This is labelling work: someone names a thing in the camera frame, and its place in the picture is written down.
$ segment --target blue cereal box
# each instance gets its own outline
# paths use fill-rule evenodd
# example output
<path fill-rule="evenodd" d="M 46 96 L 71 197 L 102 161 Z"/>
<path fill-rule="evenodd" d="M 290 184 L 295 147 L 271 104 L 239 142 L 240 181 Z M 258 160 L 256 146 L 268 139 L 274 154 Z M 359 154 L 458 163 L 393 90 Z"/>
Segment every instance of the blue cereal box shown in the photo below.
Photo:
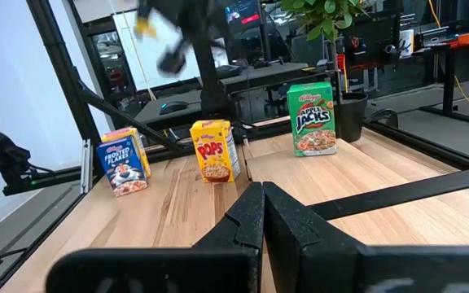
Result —
<path fill-rule="evenodd" d="M 127 195 L 147 187 L 141 156 L 133 137 L 105 142 L 97 148 L 97 154 L 116 196 Z"/>

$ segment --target black plant pot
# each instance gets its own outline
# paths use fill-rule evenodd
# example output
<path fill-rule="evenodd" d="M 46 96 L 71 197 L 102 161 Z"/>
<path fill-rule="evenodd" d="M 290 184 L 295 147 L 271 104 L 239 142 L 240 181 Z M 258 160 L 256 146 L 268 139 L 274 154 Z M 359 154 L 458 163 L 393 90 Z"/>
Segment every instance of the black plant pot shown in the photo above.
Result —
<path fill-rule="evenodd" d="M 343 93 L 343 104 L 335 100 L 335 133 L 337 138 L 355 142 L 362 136 L 368 96 L 360 93 Z"/>

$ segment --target wooden table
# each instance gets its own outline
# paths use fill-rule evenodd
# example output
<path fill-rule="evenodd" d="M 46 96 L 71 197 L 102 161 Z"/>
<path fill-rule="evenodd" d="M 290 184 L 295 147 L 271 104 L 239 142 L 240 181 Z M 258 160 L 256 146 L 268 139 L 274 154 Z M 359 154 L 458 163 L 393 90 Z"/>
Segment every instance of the wooden table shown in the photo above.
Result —
<path fill-rule="evenodd" d="M 311 204 L 456 171 L 368 131 L 353 145 L 339 141 L 336 155 L 316 158 L 295 158 L 290 136 L 239 146 L 235 183 L 203 183 L 194 156 L 153 164 L 148 189 L 118 199 L 102 179 L 1 292 L 43 292 L 49 268 L 82 248 L 189 247 L 245 190 L 248 173 Z M 469 244 L 469 190 L 331 223 L 368 244 Z M 262 289 L 274 291 L 266 253 Z"/>

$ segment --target kellogg's logo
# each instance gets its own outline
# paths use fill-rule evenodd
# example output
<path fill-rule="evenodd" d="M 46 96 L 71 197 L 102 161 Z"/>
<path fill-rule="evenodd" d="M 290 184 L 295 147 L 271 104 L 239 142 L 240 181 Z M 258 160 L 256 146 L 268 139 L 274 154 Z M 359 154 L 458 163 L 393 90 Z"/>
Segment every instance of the kellogg's logo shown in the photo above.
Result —
<path fill-rule="evenodd" d="M 314 102 L 322 98 L 320 94 L 302 94 L 300 96 L 300 102 Z"/>
<path fill-rule="evenodd" d="M 215 136 L 211 135 L 211 134 L 202 134 L 202 136 L 200 138 L 202 138 L 202 139 L 213 139 L 213 138 L 215 138 Z"/>
<path fill-rule="evenodd" d="M 109 148 L 106 149 L 106 152 L 113 152 L 113 151 L 120 151 L 122 150 L 122 146 L 110 146 Z"/>
<path fill-rule="evenodd" d="M 224 152 L 224 144 L 221 142 L 205 143 L 196 148 L 202 159 L 207 160 L 209 155 L 221 155 Z"/>

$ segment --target green cereal box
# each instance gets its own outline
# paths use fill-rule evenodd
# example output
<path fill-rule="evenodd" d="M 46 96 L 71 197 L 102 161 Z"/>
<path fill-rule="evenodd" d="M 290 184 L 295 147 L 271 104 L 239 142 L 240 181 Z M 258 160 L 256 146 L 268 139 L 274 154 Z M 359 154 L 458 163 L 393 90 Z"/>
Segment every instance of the green cereal box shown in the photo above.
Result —
<path fill-rule="evenodd" d="M 296 156 L 334 154 L 335 122 L 332 85 L 293 85 L 287 92 Z"/>

